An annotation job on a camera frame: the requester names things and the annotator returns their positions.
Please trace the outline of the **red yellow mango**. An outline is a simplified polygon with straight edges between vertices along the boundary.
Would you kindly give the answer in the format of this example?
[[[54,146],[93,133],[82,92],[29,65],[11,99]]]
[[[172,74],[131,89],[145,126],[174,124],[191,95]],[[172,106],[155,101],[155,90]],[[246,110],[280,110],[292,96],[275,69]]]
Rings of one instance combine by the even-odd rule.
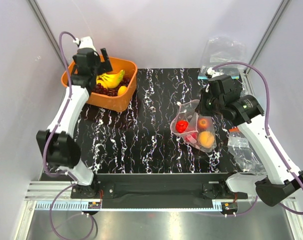
[[[197,120],[197,128],[199,131],[205,131],[212,126],[211,119],[208,117],[199,117]]]

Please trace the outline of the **pink zip top bag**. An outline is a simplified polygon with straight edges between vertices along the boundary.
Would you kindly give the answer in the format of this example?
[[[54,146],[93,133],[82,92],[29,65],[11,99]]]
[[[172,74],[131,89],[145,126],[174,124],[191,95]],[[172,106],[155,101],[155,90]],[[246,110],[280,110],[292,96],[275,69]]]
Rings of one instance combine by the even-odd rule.
[[[213,123],[212,118],[210,116],[199,115],[198,113],[195,112],[196,107],[199,104],[199,100],[191,100],[191,101],[186,102],[186,103],[177,102],[176,104],[178,105],[178,112],[177,112],[177,115],[175,116],[175,118],[170,123],[171,132],[175,136],[180,137],[187,145],[189,145],[189,146],[191,146],[191,147],[193,147],[197,150],[200,150],[200,151],[205,152],[205,153],[209,153],[212,150],[214,150],[217,146],[214,123]],[[209,129],[207,129],[207,130],[198,130],[197,121],[198,121],[198,118],[201,118],[201,117],[211,119],[211,127]],[[179,121],[179,120],[188,121],[188,127],[183,133],[178,133],[175,129],[176,122]],[[201,133],[203,131],[209,131],[214,135],[214,143],[213,143],[211,148],[205,148],[205,147],[201,146],[199,144],[199,142],[198,142],[197,146],[190,145],[186,142],[185,137],[188,134],[193,133],[193,132],[197,132],[198,135],[199,135],[199,133]]]

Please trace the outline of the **yellow pink peach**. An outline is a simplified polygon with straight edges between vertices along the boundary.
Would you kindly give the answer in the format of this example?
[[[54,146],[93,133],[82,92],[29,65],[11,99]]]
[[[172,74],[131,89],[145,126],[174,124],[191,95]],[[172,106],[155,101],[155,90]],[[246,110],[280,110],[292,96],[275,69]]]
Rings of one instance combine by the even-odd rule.
[[[210,131],[202,131],[198,134],[198,143],[204,148],[211,148],[215,137]]]

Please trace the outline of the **red apple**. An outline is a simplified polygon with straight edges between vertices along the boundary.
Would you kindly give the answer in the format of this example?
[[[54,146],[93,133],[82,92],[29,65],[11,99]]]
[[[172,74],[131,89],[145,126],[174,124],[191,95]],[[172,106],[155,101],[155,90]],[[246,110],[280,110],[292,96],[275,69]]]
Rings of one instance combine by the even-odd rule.
[[[175,130],[181,134],[183,133],[189,125],[189,122],[186,120],[178,120],[175,124]]]

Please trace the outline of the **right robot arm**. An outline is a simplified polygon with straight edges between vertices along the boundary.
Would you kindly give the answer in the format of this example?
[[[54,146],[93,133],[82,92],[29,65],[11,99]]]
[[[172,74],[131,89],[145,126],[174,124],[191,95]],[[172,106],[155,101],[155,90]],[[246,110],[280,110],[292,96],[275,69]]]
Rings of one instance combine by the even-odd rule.
[[[264,175],[233,173],[218,186],[223,198],[235,193],[258,196],[273,207],[303,186],[303,170],[293,163],[274,134],[265,125],[267,114],[253,95],[241,90],[227,74],[214,74],[201,90],[196,112],[203,116],[221,114],[245,136],[266,170]]]

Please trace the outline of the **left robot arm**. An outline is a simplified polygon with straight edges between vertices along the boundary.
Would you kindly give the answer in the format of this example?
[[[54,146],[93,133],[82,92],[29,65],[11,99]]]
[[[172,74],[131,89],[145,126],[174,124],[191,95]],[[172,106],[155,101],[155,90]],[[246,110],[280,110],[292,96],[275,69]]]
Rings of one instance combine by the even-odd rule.
[[[67,88],[59,110],[46,130],[36,134],[43,158],[44,170],[57,167],[60,173],[69,175],[88,198],[99,194],[94,174],[81,160],[81,148],[74,140],[76,122],[85,103],[96,86],[99,75],[112,71],[107,50],[101,54],[91,47],[80,48],[73,56],[74,66],[67,70]]]

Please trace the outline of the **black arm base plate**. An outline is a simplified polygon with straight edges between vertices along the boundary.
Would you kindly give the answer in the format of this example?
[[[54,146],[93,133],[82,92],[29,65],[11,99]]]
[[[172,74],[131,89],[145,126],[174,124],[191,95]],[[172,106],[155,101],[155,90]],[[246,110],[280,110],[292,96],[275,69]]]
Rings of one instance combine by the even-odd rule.
[[[95,174],[95,186],[74,186],[73,199],[118,199],[126,195],[187,195],[205,199],[246,199],[246,193],[233,193],[225,181],[230,173],[110,173]]]

